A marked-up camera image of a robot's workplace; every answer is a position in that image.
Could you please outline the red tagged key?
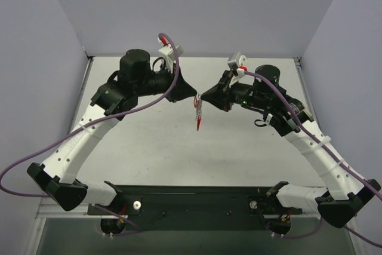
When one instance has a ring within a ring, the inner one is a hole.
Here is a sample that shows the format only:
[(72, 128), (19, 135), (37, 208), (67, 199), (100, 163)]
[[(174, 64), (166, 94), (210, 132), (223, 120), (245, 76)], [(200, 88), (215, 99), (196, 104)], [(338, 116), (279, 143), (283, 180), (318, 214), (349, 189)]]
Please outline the red tagged key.
[(197, 109), (199, 105), (199, 96), (195, 96), (193, 100), (194, 108)]

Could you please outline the red round key tag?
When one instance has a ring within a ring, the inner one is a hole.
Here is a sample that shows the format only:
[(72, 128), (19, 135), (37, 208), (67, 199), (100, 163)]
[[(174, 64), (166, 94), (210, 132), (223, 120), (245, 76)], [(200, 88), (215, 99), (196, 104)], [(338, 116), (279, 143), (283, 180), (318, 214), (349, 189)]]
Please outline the red round key tag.
[(199, 131), (201, 126), (201, 118), (196, 119), (196, 130)]

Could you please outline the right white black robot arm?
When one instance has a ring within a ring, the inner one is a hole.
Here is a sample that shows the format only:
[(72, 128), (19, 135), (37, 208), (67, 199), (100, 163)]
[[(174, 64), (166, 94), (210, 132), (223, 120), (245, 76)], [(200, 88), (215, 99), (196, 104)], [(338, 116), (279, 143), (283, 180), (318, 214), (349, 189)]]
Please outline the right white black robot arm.
[[(248, 75), (254, 77), (253, 84), (241, 83), (240, 79)], [(292, 144), (325, 184), (308, 188), (280, 182), (267, 192), (268, 199), (282, 210), (319, 213), (331, 226), (343, 228), (374, 196), (380, 196), (381, 186), (347, 164), (305, 105), (279, 85), (280, 75), (280, 70), (269, 64), (253, 73), (243, 66), (226, 70), (201, 99), (225, 112), (240, 105), (262, 114), (264, 125)]]

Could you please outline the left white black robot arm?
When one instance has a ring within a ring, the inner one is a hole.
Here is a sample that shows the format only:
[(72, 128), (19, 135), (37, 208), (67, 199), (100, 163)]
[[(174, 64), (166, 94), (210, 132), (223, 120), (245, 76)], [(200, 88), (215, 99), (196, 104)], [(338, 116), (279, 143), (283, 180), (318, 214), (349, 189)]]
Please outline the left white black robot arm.
[(71, 211), (82, 203), (99, 204), (109, 214), (121, 210), (122, 195), (115, 185), (82, 183), (77, 175), (102, 138), (133, 112), (139, 98), (161, 94), (175, 103), (196, 96), (196, 90), (181, 74), (181, 53), (181, 46), (162, 47), (159, 58), (163, 62), (159, 70), (154, 70), (147, 51), (127, 51), (119, 61), (119, 69), (92, 96), (73, 136), (42, 163), (29, 165), (27, 174), (63, 210)]

